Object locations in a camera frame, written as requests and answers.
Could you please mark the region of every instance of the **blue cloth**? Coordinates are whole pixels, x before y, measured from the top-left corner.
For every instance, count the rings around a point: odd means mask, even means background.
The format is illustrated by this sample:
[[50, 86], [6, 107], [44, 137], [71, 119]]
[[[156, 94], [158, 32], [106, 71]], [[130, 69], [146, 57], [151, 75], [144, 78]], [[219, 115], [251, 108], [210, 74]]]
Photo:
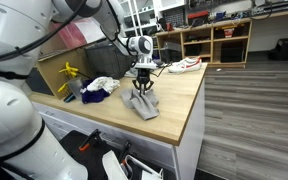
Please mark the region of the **blue cloth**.
[[[90, 79], [90, 80], [86, 80], [83, 83], [83, 87], [82, 88], [86, 88], [89, 84], [91, 84], [95, 79]], [[82, 93], [82, 102], [84, 104], [87, 103], [99, 103], [102, 102], [104, 100], [104, 98], [110, 96], [110, 93], [106, 92], [103, 88], [98, 90], [98, 91], [85, 91], [84, 93]]]

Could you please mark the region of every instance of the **sneaker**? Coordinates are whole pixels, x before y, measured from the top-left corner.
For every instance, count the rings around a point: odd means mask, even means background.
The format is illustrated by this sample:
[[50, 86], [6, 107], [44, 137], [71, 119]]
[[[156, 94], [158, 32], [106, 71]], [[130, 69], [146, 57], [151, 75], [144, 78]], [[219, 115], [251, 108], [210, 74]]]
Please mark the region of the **sneaker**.
[[202, 67], [202, 59], [198, 56], [196, 58], [185, 58], [180, 62], [173, 63], [168, 68], [170, 73], [183, 73], [186, 71], [197, 71]]

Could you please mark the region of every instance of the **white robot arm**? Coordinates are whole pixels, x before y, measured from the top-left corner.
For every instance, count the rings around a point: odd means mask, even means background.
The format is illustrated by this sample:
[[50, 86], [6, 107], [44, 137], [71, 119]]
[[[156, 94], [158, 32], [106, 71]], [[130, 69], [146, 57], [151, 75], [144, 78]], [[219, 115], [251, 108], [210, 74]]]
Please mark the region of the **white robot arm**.
[[20, 86], [38, 59], [39, 46], [51, 37], [44, 35], [52, 18], [67, 19], [65, 24], [91, 16], [122, 53], [139, 56], [139, 86], [134, 85], [145, 93], [155, 68], [152, 39], [120, 37], [123, 10], [116, 0], [0, 0], [0, 165], [16, 178], [87, 179], [86, 168], [65, 152]]

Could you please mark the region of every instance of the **gray cloth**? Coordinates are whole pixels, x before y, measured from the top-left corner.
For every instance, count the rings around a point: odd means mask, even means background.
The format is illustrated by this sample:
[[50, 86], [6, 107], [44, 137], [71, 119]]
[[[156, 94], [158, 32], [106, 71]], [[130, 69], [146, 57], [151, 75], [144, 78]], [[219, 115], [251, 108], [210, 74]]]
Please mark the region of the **gray cloth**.
[[153, 89], [148, 90], [140, 97], [137, 89], [126, 89], [121, 92], [122, 100], [126, 107], [135, 109], [144, 120], [158, 116], [160, 113], [156, 108], [158, 99]]

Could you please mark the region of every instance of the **gray floor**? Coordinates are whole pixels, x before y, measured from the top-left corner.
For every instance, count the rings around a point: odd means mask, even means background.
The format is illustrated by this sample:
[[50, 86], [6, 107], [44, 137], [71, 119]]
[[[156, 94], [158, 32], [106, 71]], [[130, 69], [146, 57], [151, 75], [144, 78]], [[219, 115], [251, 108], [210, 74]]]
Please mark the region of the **gray floor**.
[[198, 168], [227, 179], [288, 180], [288, 62], [251, 55], [245, 69], [210, 68]]

